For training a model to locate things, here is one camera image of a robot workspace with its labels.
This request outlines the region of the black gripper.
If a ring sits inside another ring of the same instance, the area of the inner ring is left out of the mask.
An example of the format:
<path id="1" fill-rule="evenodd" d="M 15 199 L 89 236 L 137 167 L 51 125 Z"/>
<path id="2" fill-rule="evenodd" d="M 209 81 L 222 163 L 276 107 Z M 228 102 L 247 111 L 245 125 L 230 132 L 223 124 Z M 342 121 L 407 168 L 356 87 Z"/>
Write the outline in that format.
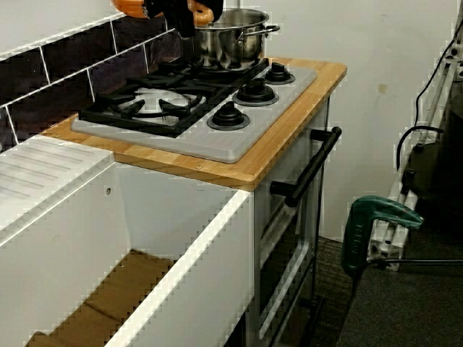
<path id="1" fill-rule="evenodd" d="M 224 10 L 224 0 L 204 0 L 213 13 L 214 19 L 219 19 Z M 169 25 L 173 27 L 181 38 L 191 38 L 195 35 L 193 13 L 189 10 L 187 1 L 183 0 L 145 0 L 143 11 L 148 17 L 155 17 L 162 13 L 171 16 Z"/>

